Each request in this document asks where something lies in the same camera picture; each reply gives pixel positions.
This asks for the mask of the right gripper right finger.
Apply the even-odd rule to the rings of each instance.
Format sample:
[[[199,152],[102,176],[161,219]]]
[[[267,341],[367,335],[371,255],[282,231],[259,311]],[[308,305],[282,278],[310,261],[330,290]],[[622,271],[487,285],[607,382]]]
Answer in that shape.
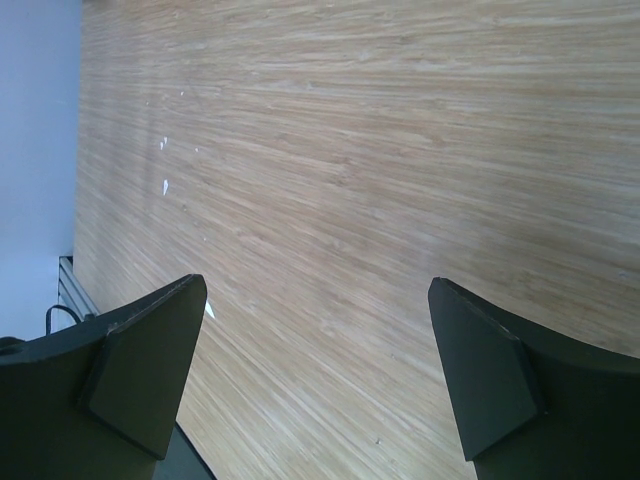
[[[636,479],[639,361],[436,277],[432,326],[463,455],[480,479]]]

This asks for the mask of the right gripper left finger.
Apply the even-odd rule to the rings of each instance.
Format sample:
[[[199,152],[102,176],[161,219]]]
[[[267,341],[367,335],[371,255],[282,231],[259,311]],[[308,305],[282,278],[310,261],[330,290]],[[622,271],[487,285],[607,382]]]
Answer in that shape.
[[[205,304],[205,280],[190,274],[58,332],[2,338],[2,478],[152,478]]]

